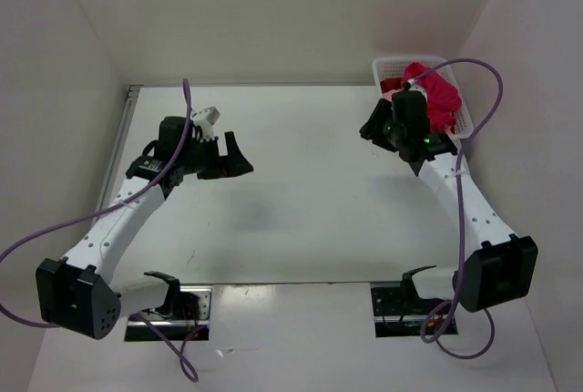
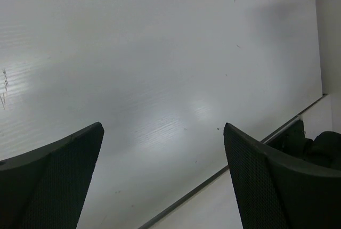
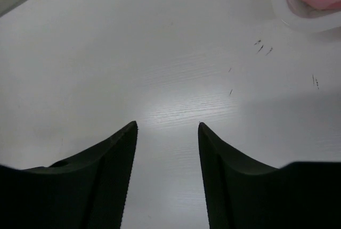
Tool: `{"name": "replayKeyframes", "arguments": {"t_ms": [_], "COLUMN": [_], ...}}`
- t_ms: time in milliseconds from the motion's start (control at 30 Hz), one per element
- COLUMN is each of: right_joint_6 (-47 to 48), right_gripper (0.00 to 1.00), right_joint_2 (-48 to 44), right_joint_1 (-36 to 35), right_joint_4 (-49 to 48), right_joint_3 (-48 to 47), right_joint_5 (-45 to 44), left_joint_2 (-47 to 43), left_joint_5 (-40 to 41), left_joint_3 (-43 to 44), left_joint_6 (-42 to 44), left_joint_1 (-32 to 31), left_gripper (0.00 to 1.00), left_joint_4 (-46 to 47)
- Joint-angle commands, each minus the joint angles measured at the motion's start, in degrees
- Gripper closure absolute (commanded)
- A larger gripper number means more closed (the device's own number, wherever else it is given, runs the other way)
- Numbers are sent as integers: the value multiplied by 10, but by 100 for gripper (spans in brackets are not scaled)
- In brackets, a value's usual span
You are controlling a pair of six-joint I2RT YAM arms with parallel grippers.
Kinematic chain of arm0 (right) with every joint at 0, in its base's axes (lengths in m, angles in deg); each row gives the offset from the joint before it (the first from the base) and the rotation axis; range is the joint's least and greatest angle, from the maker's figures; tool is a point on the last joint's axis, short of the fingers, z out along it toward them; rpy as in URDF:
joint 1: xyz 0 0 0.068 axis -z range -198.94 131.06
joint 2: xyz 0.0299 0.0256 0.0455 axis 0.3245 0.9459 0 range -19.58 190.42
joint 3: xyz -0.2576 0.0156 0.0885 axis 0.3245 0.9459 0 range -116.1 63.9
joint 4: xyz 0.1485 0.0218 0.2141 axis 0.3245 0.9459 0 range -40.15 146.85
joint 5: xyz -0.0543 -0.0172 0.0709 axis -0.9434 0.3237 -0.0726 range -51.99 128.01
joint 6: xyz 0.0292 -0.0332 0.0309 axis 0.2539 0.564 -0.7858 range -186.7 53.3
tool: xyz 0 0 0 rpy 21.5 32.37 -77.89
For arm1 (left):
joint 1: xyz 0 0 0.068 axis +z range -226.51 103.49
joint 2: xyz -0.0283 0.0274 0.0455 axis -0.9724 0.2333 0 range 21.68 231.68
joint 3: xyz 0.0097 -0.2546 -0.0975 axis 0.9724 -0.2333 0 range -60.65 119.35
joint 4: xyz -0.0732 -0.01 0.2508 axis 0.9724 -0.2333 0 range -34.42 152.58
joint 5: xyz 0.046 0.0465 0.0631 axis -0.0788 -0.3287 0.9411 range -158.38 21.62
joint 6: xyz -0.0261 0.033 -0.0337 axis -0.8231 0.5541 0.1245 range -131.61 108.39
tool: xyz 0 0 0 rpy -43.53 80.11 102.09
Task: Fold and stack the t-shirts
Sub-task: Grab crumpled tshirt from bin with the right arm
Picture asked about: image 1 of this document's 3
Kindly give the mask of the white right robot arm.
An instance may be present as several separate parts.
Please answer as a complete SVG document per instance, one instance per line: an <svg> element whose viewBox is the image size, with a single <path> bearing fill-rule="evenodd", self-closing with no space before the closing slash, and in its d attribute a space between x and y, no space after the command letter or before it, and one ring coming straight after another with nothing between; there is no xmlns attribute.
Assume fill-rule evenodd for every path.
<svg viewBox="0 0 583 392"><path fill-rule="evenodd" d="M456 228L464 231L463 268L427 265L404 273L404 295L457 300L478 312L525 297L535 271L538 248L518 236L477 188L458 149L445 133L429 129L426 103L419 95L380 99L360 129L363 139L395 152L439 200Z"/></svg>

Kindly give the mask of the magenta t shirt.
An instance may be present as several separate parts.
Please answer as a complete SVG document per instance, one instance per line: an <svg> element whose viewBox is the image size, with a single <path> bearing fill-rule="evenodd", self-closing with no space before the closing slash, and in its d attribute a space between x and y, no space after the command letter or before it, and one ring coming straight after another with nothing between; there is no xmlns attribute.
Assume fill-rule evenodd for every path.
<svg viewBox="0 0 583 392"><path fill-rule="evenodd" d="M437 72L423 77L415 82L423 88L427 95L427 116L432 132L454 132L456 125L455 113L462 107L462 99L458 90Z"/></svg>

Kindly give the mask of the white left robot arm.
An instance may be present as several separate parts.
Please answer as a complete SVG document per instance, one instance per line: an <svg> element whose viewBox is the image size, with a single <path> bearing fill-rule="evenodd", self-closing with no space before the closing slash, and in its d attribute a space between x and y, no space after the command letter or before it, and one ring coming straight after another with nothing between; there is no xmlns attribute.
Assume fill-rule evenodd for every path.
<svg viewBox="0 0 583 392"><path fill-rule="evenodd" d="M179 279L147 271L145 281L115 289L113 274L147 219L158 210L184 177L200 180L235 178L253 171L235 135L224 135L226 154L206 120L166 117L151 141L126 172L107 213L86 236L56 261L45 259L36 269L42 319L96 340L108 335L121 317L154 310L171 317L194 303L182 294Z"/></svg>

